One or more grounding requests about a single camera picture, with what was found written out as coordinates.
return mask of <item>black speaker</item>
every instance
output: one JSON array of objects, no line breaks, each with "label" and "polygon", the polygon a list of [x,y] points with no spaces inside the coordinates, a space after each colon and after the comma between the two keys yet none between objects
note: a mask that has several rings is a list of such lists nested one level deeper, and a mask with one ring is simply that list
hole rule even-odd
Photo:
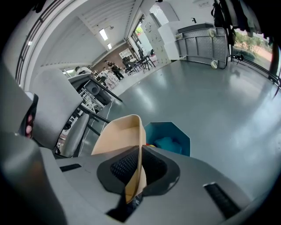
[{"label": "black speaker", "polygon": [[104,90],[102,90],[99,86],[97,86],[93,81],[89,81],[85,89],[95,96],[95,98],[103,105],[107,105],[111,102],[111,98],[109,94],[107,94]]}]

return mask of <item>teal cloth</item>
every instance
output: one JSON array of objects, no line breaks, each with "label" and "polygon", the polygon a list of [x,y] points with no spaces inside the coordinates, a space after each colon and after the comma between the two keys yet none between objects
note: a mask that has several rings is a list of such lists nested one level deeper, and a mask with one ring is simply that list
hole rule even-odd
[{"label": "teal cloth", "polygon": [[180,146],[180,144],[177,142],[173,142],[170,137],[164,137],[156,140],[155,145],[160,149],[182,154],[182,147]]}]

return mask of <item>black bag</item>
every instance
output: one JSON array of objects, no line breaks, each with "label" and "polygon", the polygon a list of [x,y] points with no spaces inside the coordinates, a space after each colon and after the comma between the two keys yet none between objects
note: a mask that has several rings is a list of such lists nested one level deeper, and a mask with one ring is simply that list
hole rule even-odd
[{"label": "black bag", "polygon": [[228,44],[234,45],[236,37],[234,29],[231,29],[230,23],[224,20],[222,9],[220,7],[220,4],[218,4],[216,0],[214,0],[213,6],[214,8],[211,11],[211,15],[214,17],[215,27],[223,27],[227,33]]},{"label": "black bag", "polygon": [[216,2],[214,2],[213,4],[214,8],[211,11],[211,15],[214,17],[214,24],[215,27],[223,27],[223,28],[227,28],[226,27],[226,23],[224,21],[224,17],[223,17],[223,13],[221,11],[220,5]]}]

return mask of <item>ceiling light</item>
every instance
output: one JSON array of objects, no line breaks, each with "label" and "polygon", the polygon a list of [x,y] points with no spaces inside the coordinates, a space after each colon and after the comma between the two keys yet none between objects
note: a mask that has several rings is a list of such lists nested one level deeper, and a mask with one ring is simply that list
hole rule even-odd
[{"label": "ceiling light", "polygon": [[101,36],[102,36],[102,38],[103,38],[104,40],[107,40],[107,39],[108,39],[108,37],[107,37],[107,35],[106,35],[104,29],[100,30],[100,34],[101,34]]}]

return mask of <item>black mesh grille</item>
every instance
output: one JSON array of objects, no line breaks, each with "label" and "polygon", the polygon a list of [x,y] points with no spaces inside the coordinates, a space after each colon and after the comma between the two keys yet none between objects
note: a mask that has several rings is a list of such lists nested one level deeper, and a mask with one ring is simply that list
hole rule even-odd
[{"label": "black mesh grille", "polygon": [[142,152],[142,166],[144,167],[147,185],[159,180],[167,172],[167,164],[145,149]]},{"label": "black mesh grille", "polygon": [[138,153],[138,149],[134,150],[132,153],[110,166],[110,171],[112,172],[112,174],[125,185],[129,183],[130,179],[137,169]]},{"label": "black mesh grille", "polygon": [[205,185],[204,188],[226,219],[234,216],[240,211],[239,207],[232,201],[232,199],[230,199],[230,197],[221,189],[218,184],[208,184]]}]

